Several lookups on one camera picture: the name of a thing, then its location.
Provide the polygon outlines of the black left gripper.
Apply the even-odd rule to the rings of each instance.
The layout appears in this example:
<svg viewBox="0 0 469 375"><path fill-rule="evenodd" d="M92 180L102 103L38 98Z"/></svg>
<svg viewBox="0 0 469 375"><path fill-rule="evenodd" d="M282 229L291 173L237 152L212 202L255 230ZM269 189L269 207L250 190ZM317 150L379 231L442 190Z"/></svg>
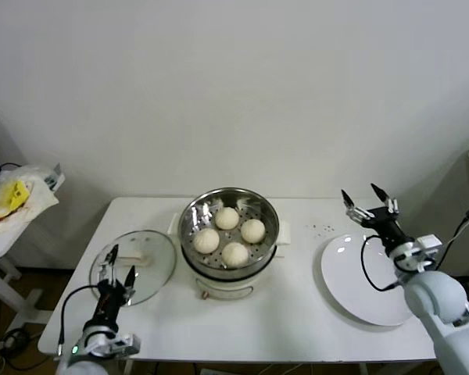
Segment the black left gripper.
<svg viewBox="0 0 469 375"><path fill-rule="evenodd" d="M119 245L114 245L98 265L99 299L93 314L93 320L97 324L115 324L120 307L130 301L135 293L135 266L130 268L124 285L116 281L115 263L118 251Z"/></svg>

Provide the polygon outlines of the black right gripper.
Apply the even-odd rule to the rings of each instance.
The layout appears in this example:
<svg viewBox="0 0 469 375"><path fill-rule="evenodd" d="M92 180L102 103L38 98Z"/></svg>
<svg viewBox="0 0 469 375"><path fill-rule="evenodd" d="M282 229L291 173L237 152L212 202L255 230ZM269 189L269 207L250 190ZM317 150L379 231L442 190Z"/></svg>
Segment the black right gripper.
<svg viewBox="0 0 469 375"><path fill-rule="evenodd" d="M413 238L406 235L397 223L399 214L397 199L391 198L376 184L371 184L371 187L386 208L364 210L356 206L351 197L344 190L341 190L346 215L363 227L374 230L380 237L386 251L393 251L400 245L412 242Z"/></svg>

